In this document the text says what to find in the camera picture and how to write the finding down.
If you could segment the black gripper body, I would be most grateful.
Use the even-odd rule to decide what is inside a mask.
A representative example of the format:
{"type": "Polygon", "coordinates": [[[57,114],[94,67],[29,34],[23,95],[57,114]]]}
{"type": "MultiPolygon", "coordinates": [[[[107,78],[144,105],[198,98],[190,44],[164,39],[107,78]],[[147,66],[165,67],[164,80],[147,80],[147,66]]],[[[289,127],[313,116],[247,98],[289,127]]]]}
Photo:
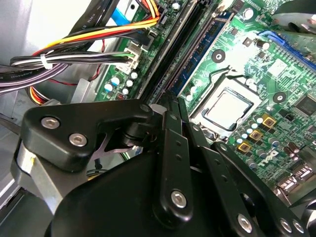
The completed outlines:
{"type": "Polygon", "coordinates": [[[189,154],[141,154],[71,191],[50,237],[223,237],[216,195],[189,154]]]}

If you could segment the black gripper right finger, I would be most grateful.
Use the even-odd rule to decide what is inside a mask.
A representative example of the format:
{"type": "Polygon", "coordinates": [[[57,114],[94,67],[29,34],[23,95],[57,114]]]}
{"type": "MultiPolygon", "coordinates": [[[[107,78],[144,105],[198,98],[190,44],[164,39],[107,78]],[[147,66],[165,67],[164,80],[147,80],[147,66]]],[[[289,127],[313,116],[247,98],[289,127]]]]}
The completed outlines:
{"type": "Polygon", "coordinates": [[[223,142],[209,145],[202,130],[189,122],[183,98],[178,98],[189,147],[213,185],[225,237],[308,237],[310,233],[296,215],[223,142]]]}

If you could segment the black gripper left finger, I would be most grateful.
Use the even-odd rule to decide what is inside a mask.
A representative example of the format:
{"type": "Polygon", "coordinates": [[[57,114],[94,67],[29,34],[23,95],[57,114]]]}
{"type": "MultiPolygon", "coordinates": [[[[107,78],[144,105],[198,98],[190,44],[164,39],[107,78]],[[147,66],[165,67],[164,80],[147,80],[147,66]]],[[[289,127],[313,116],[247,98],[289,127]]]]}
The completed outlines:
{"type": "Polygon", "coordinates": [[[75,188],[132,158],[189,154],[183,124],[178,98],[170,94],[156,105],[129,99],[30,109],[14,158],[23,175],[19,184],[40,196],[54,216],[75,188]]]}

